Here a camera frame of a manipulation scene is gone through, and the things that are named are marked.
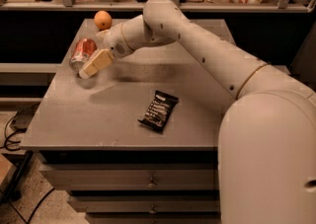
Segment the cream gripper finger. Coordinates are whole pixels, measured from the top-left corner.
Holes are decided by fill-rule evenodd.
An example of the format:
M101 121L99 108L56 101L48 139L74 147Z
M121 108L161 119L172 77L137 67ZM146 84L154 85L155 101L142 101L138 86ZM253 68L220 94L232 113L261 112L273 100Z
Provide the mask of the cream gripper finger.
M98 49L79 70L79 76L88 79L111 65L113 61L113 54L108 49Z
M96 33L96 38L99 41L104 41L108 37L108 30L102 30Z

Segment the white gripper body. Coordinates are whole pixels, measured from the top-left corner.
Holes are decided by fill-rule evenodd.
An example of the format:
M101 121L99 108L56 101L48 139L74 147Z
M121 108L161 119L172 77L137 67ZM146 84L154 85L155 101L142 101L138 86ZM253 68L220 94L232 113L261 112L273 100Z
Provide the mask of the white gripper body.
M134 50L127 45L123 37L122 24L115 25L106 30L103 37L103 44L115 58L124 58L134 53Z

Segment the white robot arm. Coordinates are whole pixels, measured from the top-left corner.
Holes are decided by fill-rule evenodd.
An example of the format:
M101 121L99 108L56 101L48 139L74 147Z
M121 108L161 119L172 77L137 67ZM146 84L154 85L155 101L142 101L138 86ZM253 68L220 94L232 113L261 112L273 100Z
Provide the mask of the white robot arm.
M316 224L316 94L191 22L171 0L100 35L83 78L143 46L178 42L233 98L218 135L221 224Z

